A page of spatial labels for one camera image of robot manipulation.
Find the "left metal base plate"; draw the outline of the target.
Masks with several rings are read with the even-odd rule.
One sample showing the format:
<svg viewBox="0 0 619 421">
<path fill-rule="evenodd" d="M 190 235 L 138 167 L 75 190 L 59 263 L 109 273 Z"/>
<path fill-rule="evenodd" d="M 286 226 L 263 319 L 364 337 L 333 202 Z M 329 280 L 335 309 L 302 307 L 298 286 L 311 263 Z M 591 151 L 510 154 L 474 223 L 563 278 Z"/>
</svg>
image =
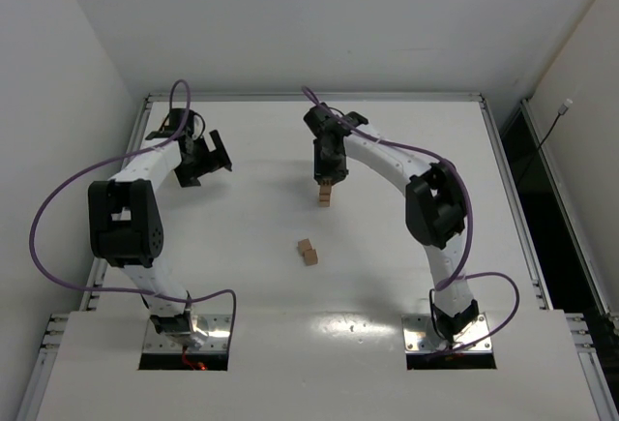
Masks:
<svg viewBox="0 0 619 421">
<path fill-rule="evenodd" d="M 142 352 L 154 355 L 180 354 L 185 347 L 189 354 L 225 354 L 229 347 L 231 321 L 231 315 L 192 313 L 188 325 L 161 331 L 149 321 Z"/>
</svg>

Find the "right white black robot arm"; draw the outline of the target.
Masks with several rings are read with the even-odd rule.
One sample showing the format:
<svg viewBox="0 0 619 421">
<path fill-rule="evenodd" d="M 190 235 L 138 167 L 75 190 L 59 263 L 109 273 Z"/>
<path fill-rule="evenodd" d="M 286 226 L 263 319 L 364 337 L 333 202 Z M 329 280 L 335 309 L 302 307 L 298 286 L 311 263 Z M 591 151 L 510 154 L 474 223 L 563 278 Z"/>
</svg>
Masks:
<svg viewBox="0 0 619 421">
<path fill-rule="evenodd" d="M 407 153 L 389 144 L 363 115 L 336 116 L 324 103 L 303 117 L 314 136 L 313 178 L 322 202 L 355 160 L 391 183 L 404 197 L 405 224 L 425 249 L 433 280 L 430 306 L 439 336 L 453 342 L 479 313 L 464 279 L 472 244 L 471 203 L 451 163 Z"/>
</svg>

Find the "metal base plate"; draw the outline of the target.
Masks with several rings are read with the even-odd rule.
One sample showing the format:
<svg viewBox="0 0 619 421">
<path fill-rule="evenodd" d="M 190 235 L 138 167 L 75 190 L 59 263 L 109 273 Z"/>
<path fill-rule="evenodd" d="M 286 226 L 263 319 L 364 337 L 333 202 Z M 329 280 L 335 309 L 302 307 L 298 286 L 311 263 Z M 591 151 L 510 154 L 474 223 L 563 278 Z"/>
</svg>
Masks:
<svg viewBox="0 0 619 421">
<path fill-rule="evenodd" d="M 404 315 L 401 320 L 404 347 L 407 355 L 425 355 L 453 348 L 461 349 L 457 353 L 492 354 L 493 345 L 485 314 L 480 314 L 467 324 L 458 334 L 454 342 L 439 337 L 434 331 L 429 315 Z"/>
<path fill-rule="evenodd" d="M 192 313 L 188 325 L 161 331 L 149 321 L 142 352 L 154 355 L 180 354 L 185 347 L 189 354 L 225 354 L 229 347 L 231 321 L 231 315 Z"/>
</svg>

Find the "wooden block letter H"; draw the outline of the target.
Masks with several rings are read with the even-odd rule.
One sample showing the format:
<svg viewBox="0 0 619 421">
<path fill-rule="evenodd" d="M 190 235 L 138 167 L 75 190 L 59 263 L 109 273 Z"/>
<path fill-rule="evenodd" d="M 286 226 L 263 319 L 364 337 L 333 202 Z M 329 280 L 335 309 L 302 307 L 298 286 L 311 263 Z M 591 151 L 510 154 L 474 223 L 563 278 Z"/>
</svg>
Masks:
<svg viewBox="0 0 619 421">
<path fill-rule="evenodd" d="M 321 194 L 329 194 L 333 189 L 333 186 L 331 184 L 320 184 L 319 185 L 319 192 Z"/>
</svg>

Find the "front left wooden block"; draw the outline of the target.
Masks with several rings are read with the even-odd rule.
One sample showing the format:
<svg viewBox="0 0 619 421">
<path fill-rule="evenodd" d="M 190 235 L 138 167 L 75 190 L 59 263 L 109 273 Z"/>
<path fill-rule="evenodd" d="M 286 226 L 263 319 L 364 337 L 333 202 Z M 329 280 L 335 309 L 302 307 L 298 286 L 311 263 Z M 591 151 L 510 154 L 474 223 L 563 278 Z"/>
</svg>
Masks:
<svg viewBox="0 0 619 421">
<path fill-rule="evenodd" d="M 313 266 L 318 263 L 318 255 L 316 249 L 309 249 L 303 252 L 303 259 L 306 266 Z"/>
</svg>

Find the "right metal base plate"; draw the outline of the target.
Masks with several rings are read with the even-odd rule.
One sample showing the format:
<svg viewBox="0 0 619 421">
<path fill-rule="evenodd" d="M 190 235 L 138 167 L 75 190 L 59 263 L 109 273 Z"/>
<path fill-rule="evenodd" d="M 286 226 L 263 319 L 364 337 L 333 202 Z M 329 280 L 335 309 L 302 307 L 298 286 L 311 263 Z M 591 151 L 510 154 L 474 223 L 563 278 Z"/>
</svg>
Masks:
<svg viewBox="0 0 619 421">
<path fill-rule="evenodd" d="M 407 355 L 425 355 L 453 348 L 461 349 L 457 353 L 492 354 L 493 345 L 485 314 L 480 314 L 467 324 L 458 334 L 454 342 L 439 337 L 434 331 L 429 315 L 404 315 L 401 320 L 404 347 Z"/>
</svg>

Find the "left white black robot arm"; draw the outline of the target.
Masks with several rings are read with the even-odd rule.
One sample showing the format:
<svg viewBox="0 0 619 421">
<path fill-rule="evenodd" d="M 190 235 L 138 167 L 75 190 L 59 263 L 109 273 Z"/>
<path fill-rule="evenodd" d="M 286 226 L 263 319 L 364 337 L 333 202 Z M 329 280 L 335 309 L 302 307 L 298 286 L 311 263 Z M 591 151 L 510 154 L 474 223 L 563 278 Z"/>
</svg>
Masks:
<svg viewBox="0 0 619 421">
<path fill-rule="evenodd" d="M 208 321 L 192 309 L 190 293 L 172 278 L 161 258 L 164 242 L 156 191 L 173 173 L 182 188 L 232 162 L 217 131 L 203 136 L 204 119 L 192 110 L 172 108 L 166 121 L 146 140 L 157 148 L 134 157 L 121 171 L 88 188 L 93 254 L 120 269 L 139 290 L 156 332 L 185 346 L 201 346 Z"/>
</svg>

